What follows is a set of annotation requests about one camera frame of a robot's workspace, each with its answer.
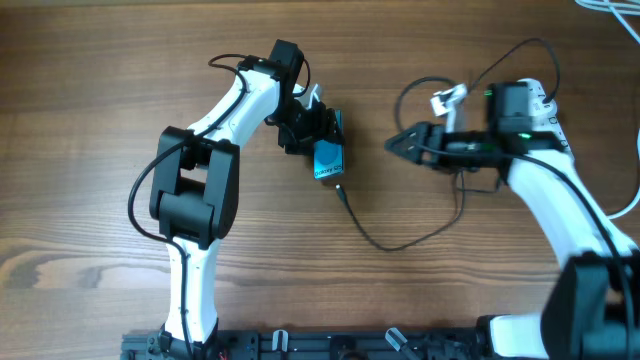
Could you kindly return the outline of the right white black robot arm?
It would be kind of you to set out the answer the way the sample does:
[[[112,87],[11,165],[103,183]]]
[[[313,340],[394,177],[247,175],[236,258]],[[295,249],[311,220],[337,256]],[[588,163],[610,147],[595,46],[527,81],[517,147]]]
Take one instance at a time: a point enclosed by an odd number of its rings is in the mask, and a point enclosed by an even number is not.
[[[639,247],[583,185],[558,135],[539,121],[555,114],[533,79],[488,86],[487,127],[467,131],[458,85],[435,93],[443,125],[419,122],[386,150],[436,171],[492,168],[527,205],[561,274],[543,310],[483,319],[488,356],[512,359],[636,359],[639,356]]]

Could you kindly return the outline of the turquoise Galaxy smartphone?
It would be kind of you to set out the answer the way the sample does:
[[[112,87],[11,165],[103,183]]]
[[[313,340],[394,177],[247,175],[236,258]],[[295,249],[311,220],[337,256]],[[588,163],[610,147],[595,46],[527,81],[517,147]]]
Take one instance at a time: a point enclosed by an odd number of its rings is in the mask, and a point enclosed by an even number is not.
[[[326,140],[314,144],[313,153],[314,178],[324,181],[342,175],[345,170],[344,146]]]

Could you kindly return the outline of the white power strip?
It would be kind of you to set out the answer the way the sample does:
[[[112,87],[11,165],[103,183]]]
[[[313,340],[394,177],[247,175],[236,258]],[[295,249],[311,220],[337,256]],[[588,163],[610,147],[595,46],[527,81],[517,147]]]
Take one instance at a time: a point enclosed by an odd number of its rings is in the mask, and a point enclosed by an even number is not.
[[[551,100],[549,103],[544,103],[546,92],[538,80],[523,78],[519,79],[519,82],[525,83],[529,90],[529,113],[532,117],[533,130],[553,132],[560,141],[563,151],[574,158],[557,117],[556,102]]]

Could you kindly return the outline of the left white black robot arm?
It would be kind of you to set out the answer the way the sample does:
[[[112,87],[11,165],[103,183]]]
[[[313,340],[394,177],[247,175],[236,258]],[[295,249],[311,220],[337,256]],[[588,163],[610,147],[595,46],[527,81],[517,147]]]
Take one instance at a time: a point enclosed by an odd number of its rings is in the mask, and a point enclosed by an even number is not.
[[[277,130],[288,155],[310,156],[317,143],[343,145],[334,109],[297,82],[308,64],[298,45],[275,42],[268,57],[241,55],[234,82],[186,129],[169,126],[156,158],[149,213],[171,260],[171,302],[164,333],[189,350],[213,343],[216,261],[239,205],[240,155],[262,124]]]

